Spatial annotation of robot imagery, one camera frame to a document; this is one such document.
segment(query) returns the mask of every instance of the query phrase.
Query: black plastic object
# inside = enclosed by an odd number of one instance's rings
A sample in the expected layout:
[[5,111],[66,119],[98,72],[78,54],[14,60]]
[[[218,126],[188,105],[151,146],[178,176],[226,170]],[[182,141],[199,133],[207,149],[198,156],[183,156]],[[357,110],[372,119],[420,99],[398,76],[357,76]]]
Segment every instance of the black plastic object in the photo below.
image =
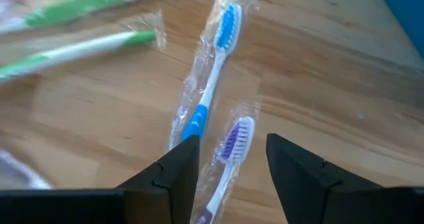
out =
[[275,134],[266,154],[289,224],[424,223],[424,188],[383,188]]
[[188,224],[199,170],[193,136],[115,189],[0,192],[1,223]]

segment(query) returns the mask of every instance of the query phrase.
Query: blue handle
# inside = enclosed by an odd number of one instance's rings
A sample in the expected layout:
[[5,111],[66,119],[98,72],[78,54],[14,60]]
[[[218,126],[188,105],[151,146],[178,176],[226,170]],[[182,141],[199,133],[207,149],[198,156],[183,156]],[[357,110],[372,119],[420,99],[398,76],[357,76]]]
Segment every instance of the blue handle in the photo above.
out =
[[199,135],[200,139],[203,137],[207,121],[207,107],[204,105],[197,105],[193,116],[188,124],[185,126],[181,142],[192,135]]

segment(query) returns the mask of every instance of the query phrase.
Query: wooden table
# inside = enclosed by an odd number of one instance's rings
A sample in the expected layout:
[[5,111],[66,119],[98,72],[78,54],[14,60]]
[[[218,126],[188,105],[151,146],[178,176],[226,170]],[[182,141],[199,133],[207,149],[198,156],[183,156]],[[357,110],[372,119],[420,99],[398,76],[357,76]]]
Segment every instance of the wooden table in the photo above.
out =
[[[212,0],[162,8],[164,51],[124,50],[2,88],[1,145],[58,188],[113,187],[167,151]],[[285,223],[267,133],[385,186],[424,184],[422,59],[383,0],[260,0],[222,78],[217,120],[263,97],[223,223]],[[208,144],[221,131],[211,124]]]

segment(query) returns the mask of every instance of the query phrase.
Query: blue toothbrush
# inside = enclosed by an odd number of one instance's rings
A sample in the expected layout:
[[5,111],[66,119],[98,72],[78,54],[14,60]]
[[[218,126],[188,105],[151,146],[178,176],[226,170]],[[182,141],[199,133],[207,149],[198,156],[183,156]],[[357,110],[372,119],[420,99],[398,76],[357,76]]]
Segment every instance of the blue toothbrush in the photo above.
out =
[[242,9],[240,5],[234,3],[228,5],[221,18],[217,34],[215,35],[215,63],[211,75],[207,80],[205,91],[193,116],[191,116],[189,123],[183,130],[181,141],[186,140],[186,138],[192,135],[199,135],[200,139],[203,137],[213,92],[217,86],[219,74],[221,73],[221,68],[225,60],[236,47],[241,29],[241,20]]

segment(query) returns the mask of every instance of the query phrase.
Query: toothbrush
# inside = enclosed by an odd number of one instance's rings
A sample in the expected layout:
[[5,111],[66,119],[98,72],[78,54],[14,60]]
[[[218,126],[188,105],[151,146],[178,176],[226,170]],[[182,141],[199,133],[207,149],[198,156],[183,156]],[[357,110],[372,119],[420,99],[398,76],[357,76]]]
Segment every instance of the toothbrush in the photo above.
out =
[[59,49],[28,56],[24,60],[0,68],[0,80],[23,76],[64,62],[86,58],[121,47],[143,44],[155,38],[151,30],[122,32]]
[[215,35],[215,63],[213,65],[211,75],[207,80],[205,91],[197,105],[194,114],[191,116],[188,124],[185,126],[181,141],[192,135],[199,135],[202,139],[205,132],[206,122],[208,118],[209,107],[211,106],[213,93],[217,86],[221,68],[237,45],[239,39],[241,23],[242,23],[242,9],[240,5],[232,3],[227,6],[220,25]]
[[240,118],[228,134],[219,154],[219,158],[225,163],[224,172],[197,224],[211,224],[213,222],[237,167],[247,157],[252,144],[254,127],[255,121],[252,117]]
[[136,0],[62,0],[41,8],[23,18],[13,18],[0,23],[0,34],[59,25],[83,17],[94,11],[132,1]]

